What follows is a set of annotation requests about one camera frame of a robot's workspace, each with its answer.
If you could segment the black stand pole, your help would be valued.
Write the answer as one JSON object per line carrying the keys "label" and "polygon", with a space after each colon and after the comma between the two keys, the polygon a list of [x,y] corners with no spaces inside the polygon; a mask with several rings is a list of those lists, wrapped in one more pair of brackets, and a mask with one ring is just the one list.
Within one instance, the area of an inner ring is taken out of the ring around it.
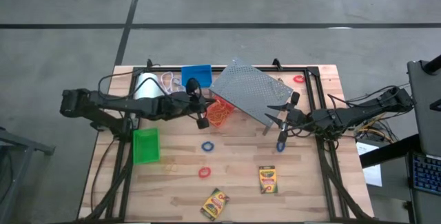
{"label": "black stand pole", "polygon": [[441,54],[431,61],[421,61],[420,64],[425,73],[437,74],[438,70],[441,69]]}

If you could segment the white paper sheet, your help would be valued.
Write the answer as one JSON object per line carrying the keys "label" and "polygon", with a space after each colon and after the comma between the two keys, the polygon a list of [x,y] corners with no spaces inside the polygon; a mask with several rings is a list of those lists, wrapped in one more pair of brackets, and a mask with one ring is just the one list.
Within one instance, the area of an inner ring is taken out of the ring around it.
{"label": "white paper sheet", "polygon": [[[360,156],[365,153],[371,152],[373,150],[378,149],[378,146],[369,145],[366,143],[357,142],[356,143],[357,151]],[[381,174],[381,166],[375,165],[371,167],[366,167],[363,170],[363,174],[365,177],[365,182],[368,185],[373,185],[377,187],[382,187],[382,174]]]}

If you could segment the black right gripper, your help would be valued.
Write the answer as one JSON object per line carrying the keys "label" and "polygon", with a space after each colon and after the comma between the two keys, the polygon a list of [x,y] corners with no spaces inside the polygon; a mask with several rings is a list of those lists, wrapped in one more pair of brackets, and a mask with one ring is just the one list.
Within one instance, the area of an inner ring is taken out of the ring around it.
{"label": "black right gripper", "polygon": [[[305,114],[301,110],[292,110],[292,104],[286,103],[284,105],[268,105],[270,109],[278,110],[278,111],[288,111],[287,113],[287,129],[302,129],[302,130],[311,130],[312,129],[312,119],[310,114]],[[285,127],[285,122],[282,119],[279,119],[275,116],[265,113],[265,116],[271,119],[279,128]]]}

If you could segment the backlit keyboard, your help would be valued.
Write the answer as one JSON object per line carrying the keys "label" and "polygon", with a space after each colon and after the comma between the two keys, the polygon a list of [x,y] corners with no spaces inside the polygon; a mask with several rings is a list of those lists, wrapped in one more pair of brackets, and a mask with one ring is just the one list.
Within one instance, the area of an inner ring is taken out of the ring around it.
{"label": "backlit keyboard", "polygon": [[409,157],[411,186],[441,196],[441,159],[412,153]]}

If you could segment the black desk bar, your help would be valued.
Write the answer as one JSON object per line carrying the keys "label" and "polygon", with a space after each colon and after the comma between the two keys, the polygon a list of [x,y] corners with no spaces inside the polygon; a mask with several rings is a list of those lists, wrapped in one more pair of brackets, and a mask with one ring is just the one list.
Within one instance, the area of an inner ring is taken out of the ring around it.
{"label": "black desk bar", "polygon": [[420,136],[414,134],[395,143],[374,149],[360,155],[362,168],[375,166],[405,156],[413,151],[421,151]]}

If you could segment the blue plastic basket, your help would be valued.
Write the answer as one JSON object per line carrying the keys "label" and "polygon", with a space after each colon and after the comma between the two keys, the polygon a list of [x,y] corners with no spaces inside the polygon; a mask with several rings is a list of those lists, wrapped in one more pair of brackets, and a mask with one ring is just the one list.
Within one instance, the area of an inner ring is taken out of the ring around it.
{"label": "blue plastic basket", "polygon": [[182,85],[186,86],[190,78],[195,78],[202,88],[209,88],[212,85],[211,65],[189,65],[181,68]]}

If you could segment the green plastic basket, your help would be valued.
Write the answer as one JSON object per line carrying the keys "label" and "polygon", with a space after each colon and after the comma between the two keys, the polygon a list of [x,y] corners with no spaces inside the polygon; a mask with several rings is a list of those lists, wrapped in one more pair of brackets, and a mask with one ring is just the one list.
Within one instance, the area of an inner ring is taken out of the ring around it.
{"label": "green plastic basket", "polygon": [[160,160],[159,130],[150,128],[133,133],[133,164],[154,163]]}

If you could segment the grey metal cart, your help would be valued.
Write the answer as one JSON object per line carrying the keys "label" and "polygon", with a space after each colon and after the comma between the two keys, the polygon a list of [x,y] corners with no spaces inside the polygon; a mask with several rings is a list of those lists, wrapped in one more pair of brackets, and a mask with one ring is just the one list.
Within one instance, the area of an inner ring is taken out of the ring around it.
{"label": "grey metal cart", "polygon": [[5,156],[7,156],[12,148],[16,148],[18,151],[23,152],[23,157],[16,169],[14,169],[14,166],[11,163],[11,182],[5,191],[4,196],[0,197],[0,224],[7,224],[10,220],[19,192],[19,187],[24,180],[32,154],[36,151],[40,151],[45,155],[52,156],[55,150],[53,145],[45,145],[12,134],[4,128],[0,128],[0,154],[5,151]]}

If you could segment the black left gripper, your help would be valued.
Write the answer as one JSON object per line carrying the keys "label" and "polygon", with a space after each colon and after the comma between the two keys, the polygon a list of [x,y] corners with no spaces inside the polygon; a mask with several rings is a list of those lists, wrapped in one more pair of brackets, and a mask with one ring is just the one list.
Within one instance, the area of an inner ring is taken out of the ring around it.
{"label": "black left gripper", "polygon": [[202,94],[186,92],[174,92],[169,95],[173,103],[183,111],[184,115],[188,114],[208,114],[210,107],[206,103],[214,103],[216,99],[204,98]]}

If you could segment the white cylindrical desk lamp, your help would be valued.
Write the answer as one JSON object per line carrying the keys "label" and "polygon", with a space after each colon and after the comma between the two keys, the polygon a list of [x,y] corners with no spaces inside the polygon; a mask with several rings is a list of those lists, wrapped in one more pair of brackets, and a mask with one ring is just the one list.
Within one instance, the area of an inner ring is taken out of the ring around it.
{"label": "white cylindrical desk lamp", "polygon": [[133,96],[135,100],[153,99],[163,95],[163,89],[155,74],[144,72],[138,75]]}

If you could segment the orange plastic basket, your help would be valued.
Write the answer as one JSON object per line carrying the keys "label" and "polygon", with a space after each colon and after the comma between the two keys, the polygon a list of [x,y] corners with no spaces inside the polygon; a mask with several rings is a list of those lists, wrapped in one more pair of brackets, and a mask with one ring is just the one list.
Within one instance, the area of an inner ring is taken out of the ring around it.
{"label": "orange plastic basket", "polygon": [[215,102],[207,109],[207,118],[213,126],[219,128],[226,122],[235,107],[219,96],[215,96],[214,99]]}

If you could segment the yellow green crayon box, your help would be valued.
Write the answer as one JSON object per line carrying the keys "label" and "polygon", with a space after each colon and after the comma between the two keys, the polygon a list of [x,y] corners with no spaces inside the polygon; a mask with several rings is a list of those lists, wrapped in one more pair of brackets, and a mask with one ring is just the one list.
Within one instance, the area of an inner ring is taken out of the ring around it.
{"label": "yellow green crayon box", "polygon": [[260,166],[258,175],[261,194],[275,194],[278,192],[277,173],[274,165]]}
{"label": "yellow green crayon box", "polygon": [[214,191],[210,194],[208,199],[202,205],[200,209],[200,213],[207,217],[211,221],[215,221],[226,204],[229,203],[230,197],[226,195],[223,191],[218,188],[215,188]]}

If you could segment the grey perforated metal riser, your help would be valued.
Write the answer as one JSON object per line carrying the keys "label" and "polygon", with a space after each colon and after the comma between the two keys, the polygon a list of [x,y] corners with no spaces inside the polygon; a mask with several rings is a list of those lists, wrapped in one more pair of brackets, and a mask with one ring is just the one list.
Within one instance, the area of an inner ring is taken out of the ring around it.
{"label": "grey perforated metal riser", "polygon": [[270,109],[269,106],[286,104],[294,91],[260,68],[239,58],[233,59],[223,69],[209,90],[235,107],[235,110],[221,124],[222,128],[243,127],[243,123],[232,118],[242,112],[263,125],[264,136],[274,124],[267,115],[277,117],[280,113],[278,110]]}

